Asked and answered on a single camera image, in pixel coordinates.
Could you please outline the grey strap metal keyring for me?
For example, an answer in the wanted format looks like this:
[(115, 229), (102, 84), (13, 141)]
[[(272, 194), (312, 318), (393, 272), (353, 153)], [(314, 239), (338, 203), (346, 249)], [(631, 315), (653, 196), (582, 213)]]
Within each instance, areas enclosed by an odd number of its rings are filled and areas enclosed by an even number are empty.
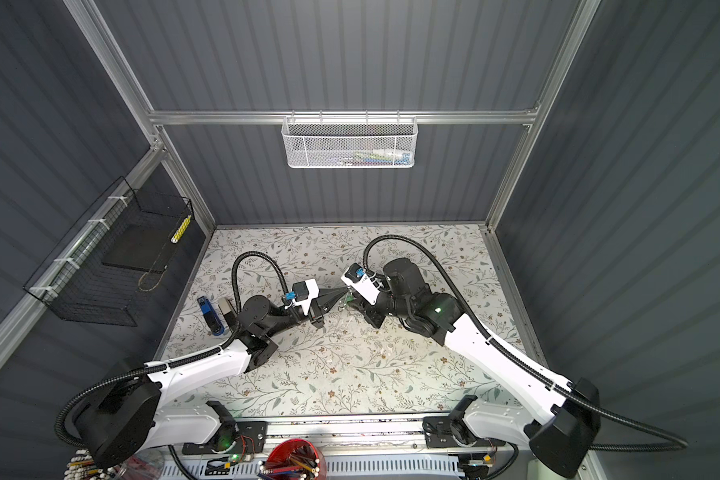
[(337, 308), (341, 312), (348, 310), (351, 307), (351, 302), (353, 301), (346, 301), (346, 295), (337, 304)]

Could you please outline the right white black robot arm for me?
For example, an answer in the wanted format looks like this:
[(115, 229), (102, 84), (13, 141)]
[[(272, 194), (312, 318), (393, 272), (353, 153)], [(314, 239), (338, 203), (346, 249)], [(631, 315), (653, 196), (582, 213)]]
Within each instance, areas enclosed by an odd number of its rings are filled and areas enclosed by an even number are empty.
[(396, 317), (407, 330), (480, 367), (519, 402), (517, 408), (498, 407), (475, 395), (464, 396), (449, 414), (445, 429), (457, 444), (501, 440), (529, 448), (561, 477), (576, 475), (600, 429), (600, 419), (538, 378), (544, 375), (555, 384), (565, 384), (564, 377), (493, 333), (482, 333), (462, 303), (452, 294), (433, 291), (407, 258), (387, 263), (381, 273), (353, 263), (342, 280), (352, 292), (353, 307), (372, 326), (380, 327), (387, 317)]

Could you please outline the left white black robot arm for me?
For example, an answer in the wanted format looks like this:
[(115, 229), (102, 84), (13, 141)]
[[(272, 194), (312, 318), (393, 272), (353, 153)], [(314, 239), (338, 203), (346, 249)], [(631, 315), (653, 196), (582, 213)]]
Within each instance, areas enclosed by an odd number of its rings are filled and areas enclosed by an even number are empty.
[(280, 305), (263, 295), (226, 314), (231, 336), (221, 345), (143, 367), (115, 370), (74, 407), (72, 425), (83, 448), (103, 468), (155, 447), (210, 441), (229, 448), (234, 418), (218, 401), (179, 408), (175, 402), (207, 384), (242, 376), (264, 365), (278, 346), (274, 336), (305, 322), (320, 328), (346, 295), (344, 287), (297, 283)]

